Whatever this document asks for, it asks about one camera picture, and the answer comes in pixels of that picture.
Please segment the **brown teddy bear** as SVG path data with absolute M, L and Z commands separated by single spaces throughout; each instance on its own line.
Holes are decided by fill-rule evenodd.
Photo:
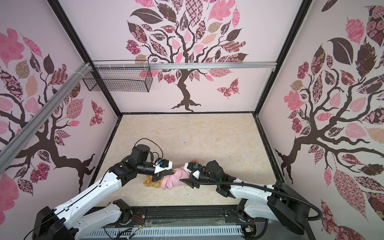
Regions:
M 185 166 L 176 169 L 162 171 L 155 176 L 146 176 L 143 185 L 147 188 L 156 188 L 162 190 L 170 190 L 175 187 L 186 186 L 182 180 L 189 179 L 190 172 Z

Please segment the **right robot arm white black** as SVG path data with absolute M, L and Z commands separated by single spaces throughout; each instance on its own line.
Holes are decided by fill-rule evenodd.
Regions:
M 189 162 L 184 165 L 187 179 L 181 181 L 192 189 L 216 186 L 216 192 L 225 197 L 239 199 L 236 216 L 244 223 L 254 220 L 273 220 L 289 231 L 303 235 L 309 219 L 310 207 L 295 191 L 282 182 L 257 185 L 226 174 L 217 161 L 206 166 Z

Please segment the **pink knitted bear sweater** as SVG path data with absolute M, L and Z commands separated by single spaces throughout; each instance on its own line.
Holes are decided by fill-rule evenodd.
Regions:
M 175 187 L 186 186 L 187 184 L 183 183 L 182 179 L 189 179 L 189 173 L 183 168 L 177 168 L 174 170 L 173 175 L 165 176 L 162 179 L 160 188 L 162 190 L 169 190 Z

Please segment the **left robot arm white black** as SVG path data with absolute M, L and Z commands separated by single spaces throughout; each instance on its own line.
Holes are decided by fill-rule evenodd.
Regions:
M 158 158 L 149 162 L 153 152 L 146 145 L 134 146 L 130 155 L 110 167 L 103 177 L 69 201 L 51 209 L 41 209 L 31 231 L 34 240 L 79 240 L 108 224 L 126 225 L 132 220 L 132 208 L 122 199 L 89 213 L 101 200 L 121 189 L 138 174 L 152 176 L 155 181 L 172 175 L 173 163 Z

